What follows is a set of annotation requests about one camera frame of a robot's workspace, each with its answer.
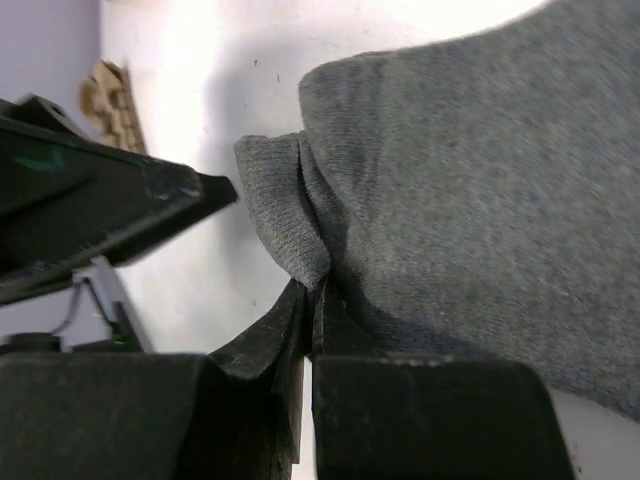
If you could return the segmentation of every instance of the cable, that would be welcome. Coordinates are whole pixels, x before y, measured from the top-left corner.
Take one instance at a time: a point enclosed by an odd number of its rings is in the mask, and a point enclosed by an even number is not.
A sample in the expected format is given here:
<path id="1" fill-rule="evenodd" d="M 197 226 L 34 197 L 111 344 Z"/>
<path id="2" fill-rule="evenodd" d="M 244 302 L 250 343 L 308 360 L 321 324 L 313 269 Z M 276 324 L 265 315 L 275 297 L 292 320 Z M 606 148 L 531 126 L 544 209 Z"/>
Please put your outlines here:
<path id="1" fill-rule="evenodd" d="M 76 283 L 73 285 L 73 291 L 71 292 L 71 299 L 69 300 L 69 310 L 67 310 L 67 315 L 62 320 L 60 325 L 51 330 L 51 335 L 58 335 L 62 331 L 66 330 L 76 319 L 76 314 L 78 313 L 78 307 L 80 306 L 80 294 L 82 293 L 82 284 Z"/>

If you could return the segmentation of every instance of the gray knit cloth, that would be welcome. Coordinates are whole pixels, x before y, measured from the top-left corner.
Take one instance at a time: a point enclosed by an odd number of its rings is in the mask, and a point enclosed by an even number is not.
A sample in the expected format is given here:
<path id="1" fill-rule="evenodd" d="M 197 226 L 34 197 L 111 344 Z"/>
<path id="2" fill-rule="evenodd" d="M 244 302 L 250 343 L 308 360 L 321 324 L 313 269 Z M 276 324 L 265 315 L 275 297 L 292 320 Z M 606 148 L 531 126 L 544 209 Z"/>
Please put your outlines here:
<path id="1" fill-rule="evenodd" d="M 323 65 L 245 137 L 246 202 L 388 351 L 524 361 L 640 422 L 640 0 Z"/>

